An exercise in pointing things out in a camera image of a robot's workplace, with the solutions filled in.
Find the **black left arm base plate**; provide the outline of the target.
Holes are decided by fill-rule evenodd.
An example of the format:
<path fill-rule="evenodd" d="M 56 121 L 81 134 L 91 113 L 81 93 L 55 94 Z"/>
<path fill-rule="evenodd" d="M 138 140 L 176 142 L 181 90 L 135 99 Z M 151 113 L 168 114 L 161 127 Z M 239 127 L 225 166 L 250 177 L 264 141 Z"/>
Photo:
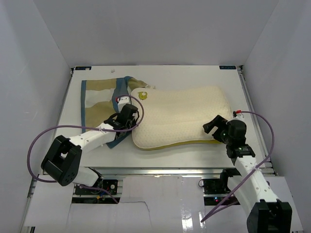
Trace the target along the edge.
<path fill-rule="evenodd" d="M 103 179 L 100 180 L 96 186 L 108 191 L 112 195 L 116 195 L 118 189 L 118 180 Z M 76 195 L 105 195 L 104 191 L 80 188 L 78 185 L 76 186 L 74 193 Z"/>

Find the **white pillow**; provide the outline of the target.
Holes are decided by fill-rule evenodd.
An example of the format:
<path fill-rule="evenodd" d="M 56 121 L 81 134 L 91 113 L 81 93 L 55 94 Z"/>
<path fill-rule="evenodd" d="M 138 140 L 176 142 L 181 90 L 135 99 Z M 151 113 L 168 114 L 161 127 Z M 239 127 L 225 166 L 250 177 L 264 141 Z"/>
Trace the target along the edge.
<path fill-rule="evenodd" d="M 232 118 L 230 104 L 217 86 L 171 91 L 136 88 L 131 95 L 141 121 L 132 139 L 142 150 L 206 143 L 213 138 L 204 132 L 204 124 L 217 115 Z"/>

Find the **blue beige white checked pillowcase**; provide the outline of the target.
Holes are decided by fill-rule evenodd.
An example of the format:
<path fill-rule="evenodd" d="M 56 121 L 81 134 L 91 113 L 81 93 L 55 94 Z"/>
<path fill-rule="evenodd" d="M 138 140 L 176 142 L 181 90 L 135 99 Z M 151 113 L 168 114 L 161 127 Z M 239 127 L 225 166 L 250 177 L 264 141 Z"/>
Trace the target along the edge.
<path fill-rule="evenodd" d="M 117 97 L 131 95 L 136 88 L 154 88 L 144 81 L 130 76 L 107 80 L 83 80 L 81 82 L 81 125 L 97 127 L 118 112 Z"/>

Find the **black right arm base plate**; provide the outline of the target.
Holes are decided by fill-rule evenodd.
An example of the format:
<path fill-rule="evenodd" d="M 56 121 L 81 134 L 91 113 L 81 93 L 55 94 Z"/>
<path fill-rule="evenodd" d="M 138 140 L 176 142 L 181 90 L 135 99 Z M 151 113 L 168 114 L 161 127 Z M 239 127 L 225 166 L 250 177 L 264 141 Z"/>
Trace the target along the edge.
<path fill-rule="evenodd" d="M 198 186 L 202 189 L 204 198 L 225 197 L 231 192 L 219 178 L 200 179 Z"/>

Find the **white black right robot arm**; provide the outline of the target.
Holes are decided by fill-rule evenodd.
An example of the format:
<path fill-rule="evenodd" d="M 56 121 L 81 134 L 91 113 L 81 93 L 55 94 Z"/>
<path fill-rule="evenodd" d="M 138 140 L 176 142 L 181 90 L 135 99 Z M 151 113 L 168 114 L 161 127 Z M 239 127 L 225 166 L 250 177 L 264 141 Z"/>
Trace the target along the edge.
<path fill-rule="evenodd" d="M 244 113 L 235 111 L 231 120 L 217 115 L 203 125 L 205 133 L 213 131 L 212 137 L 225 144 L 226 153 L 234 165 L 221 173 L 219 187 L 227 196 L 220 203 L 234 196 L 247 216 L 250 233 L 289 233 L 292 208 L 273 192 L 260 170 L 265 161 L 257 163 L 253 149 L 246 143 Z"/>

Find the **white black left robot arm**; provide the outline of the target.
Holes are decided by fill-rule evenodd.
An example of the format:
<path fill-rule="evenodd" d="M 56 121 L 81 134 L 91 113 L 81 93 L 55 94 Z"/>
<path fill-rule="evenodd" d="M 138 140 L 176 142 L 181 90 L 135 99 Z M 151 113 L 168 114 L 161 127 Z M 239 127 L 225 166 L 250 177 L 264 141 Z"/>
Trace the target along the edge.
<path fill-rule="evenodd" d="M 111 115 L 95 130 L 77 136 L 56 137 L 52 142 L 41 168 L 61 186 L 82 184 L 93 194 L 102 190 L 101 175 L 94 169 L 80 165 L 81 157 L 104 144 L 117 145 L 136 126 L 138 108 L 125 104 L 119 113 Z"/>

